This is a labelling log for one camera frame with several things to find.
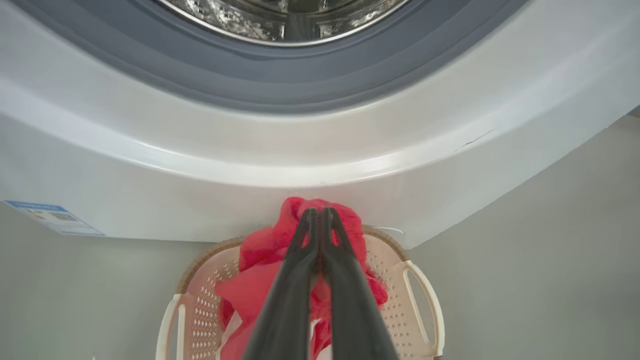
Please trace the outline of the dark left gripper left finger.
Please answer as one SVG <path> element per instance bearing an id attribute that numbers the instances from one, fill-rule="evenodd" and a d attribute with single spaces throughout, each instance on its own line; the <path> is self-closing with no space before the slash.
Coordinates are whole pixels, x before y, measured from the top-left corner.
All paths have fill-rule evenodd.
<path id="1" fill-rule="evenodd" d="M 315 208 L 302 214 L 241 360 L 309 360 L 318 221 Z"/>

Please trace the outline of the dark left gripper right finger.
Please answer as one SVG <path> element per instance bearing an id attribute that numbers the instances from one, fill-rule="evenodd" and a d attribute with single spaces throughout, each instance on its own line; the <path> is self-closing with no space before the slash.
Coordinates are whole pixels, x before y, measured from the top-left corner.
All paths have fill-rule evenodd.
<path id="1" fill-rule="evenodd" d="M 333 360 L 399 360 L 338 212 L 320 213 L 322 273 L 331 292 Z"/>

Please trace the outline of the red and white garment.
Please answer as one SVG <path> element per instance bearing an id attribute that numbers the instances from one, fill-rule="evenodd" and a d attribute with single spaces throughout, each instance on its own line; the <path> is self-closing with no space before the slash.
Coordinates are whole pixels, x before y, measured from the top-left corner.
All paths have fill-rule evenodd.
<path id="1" fill-rule="evenodd" d="M 308 208 L 336 209 L 378 306 L 388 300 L 387 288 L 366 264 L 366 241 L 361 217 L 352 208 L 323 199 L 288 197 L 278 221 L 249 234 L 240 246 L 238 272 L 215 286 L 221 298 L 219 319 L 224 333 L 216 360 L 242 360 L 256 320 L 278 274 L 288 246 L 304 211 Z"/>

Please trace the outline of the cream basket with brown rim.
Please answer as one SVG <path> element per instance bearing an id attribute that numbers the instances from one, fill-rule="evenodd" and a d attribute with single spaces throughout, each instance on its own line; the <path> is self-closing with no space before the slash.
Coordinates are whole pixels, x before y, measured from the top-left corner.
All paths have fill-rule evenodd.
<path id="1" fill-rule="evenodd" d="M 386 227 L 363 226 L 366 264 L 382 279 L 388 301 L 381 316 L 399 360 L 439 360 L 445 321 L 425 274 Z M 243 237 L 204 251 L 187 267 L 166 307 L 158 330 L 155 360 L 215 360 L 223 342 L 215 286 L 238 272 Z"/>

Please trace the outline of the white front-load washing machine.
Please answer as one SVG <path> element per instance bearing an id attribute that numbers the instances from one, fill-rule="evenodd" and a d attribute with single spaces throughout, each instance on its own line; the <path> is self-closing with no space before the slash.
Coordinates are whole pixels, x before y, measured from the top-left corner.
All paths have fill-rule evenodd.
<path id="1" fill-rule="evenodd" d="M 213 242 L 325 199 L 414 248 L 640 105 L 640 0 L 527 0 L 409 88 L 311 113 L 158 89 L 0 0 L 0 201 Z"/>

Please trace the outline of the grey rubber door gasket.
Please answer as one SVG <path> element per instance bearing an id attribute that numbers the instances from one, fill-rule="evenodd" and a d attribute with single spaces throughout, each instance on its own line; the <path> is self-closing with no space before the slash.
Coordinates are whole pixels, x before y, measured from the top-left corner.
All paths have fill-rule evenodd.
<path id="1" fill-rule="evenodd" d="M 101 62 L 192 101 L 310 114 L 381 100 L 425 80 L 528 0 L 410 0 L 362 32 L 310 47 L 217 34 L 156 0 L 6 0 Z"/>

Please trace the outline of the perforated steel washer drum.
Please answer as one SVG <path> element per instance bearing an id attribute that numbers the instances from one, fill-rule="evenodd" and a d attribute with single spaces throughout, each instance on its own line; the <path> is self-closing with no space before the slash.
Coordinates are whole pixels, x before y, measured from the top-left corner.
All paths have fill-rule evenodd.
<path id="1" fill-rule="evenodd" d="M 410 0 L 156 0 L 215 34 L 277 48 L 333 43 L 363 32 Z"/>

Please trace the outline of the blue energy label sticker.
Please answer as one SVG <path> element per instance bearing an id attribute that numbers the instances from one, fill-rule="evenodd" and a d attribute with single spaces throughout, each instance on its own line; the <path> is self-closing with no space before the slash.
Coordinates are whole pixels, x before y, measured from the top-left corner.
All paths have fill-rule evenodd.
<path id="1" fill-rule="evenodd" d="M 106 236 L 100 230 L 92 227 L 89 223 L 59 205 L 12 200 L 5 200 L 4 203 L 62 235 L 88 237 Z"/>

